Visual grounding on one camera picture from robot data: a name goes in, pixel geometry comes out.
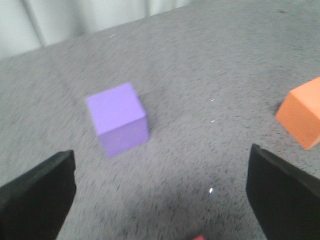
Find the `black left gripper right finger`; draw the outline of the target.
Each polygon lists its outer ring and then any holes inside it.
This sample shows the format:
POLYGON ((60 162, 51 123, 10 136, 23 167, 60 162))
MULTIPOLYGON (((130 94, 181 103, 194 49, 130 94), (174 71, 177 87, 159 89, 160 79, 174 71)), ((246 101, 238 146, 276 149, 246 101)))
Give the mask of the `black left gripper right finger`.
POLYGON ((253 144, 246 194, 269 240, 320 238, 320 180, 253 144))

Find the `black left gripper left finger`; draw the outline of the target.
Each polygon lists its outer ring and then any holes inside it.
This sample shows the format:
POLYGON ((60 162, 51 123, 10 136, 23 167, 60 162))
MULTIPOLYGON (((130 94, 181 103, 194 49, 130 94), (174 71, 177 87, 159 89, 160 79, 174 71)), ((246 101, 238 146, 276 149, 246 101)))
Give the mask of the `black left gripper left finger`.
POLYGON ((75 154, 60 151, 0 188, 2 240, 55 240, 73 204, 75 154))

